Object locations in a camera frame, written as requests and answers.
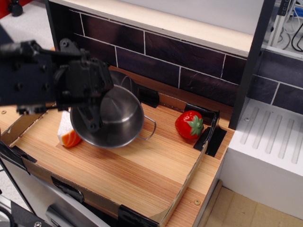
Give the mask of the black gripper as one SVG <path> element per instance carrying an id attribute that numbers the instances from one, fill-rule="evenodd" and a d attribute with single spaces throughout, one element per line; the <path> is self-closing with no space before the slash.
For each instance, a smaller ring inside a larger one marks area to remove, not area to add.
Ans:
<path id="1" fill-rule="evenodd" d="M 56 107 L 77 107 L 88 131 L 97 132 L 103 126 L 102 99 L 114 87 L 108 65 L 68 38 L 60 41 L 60 51 L 53 55 L 53 60 L 58 66 L 53 78 Z"/>

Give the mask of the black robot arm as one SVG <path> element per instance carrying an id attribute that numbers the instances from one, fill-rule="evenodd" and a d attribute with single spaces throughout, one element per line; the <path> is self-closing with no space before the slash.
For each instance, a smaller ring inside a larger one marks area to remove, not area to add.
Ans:
<path id="1" fill-rule="evenodd" d="M 20 114 L 48 109 L 79 111 L 90 132 L 99 130 L 100 106 L 114 86 L 106 63 L 63 39 L 59 51 L 36 41 L 0 46 L 0 104 L 15 105 Z"/>

